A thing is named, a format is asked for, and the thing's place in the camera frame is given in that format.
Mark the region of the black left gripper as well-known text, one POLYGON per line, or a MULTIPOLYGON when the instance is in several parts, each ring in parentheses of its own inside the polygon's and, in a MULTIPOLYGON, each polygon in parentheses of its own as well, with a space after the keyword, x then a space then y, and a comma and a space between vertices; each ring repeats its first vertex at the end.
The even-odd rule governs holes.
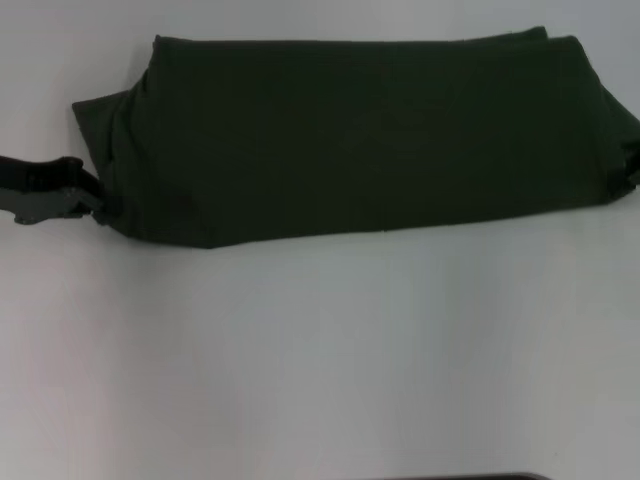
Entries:
POLYGON ((74 157, 29 162, 1 157, 1 210, 20 225, 90 216, 106 225, 103 185, 74 157))

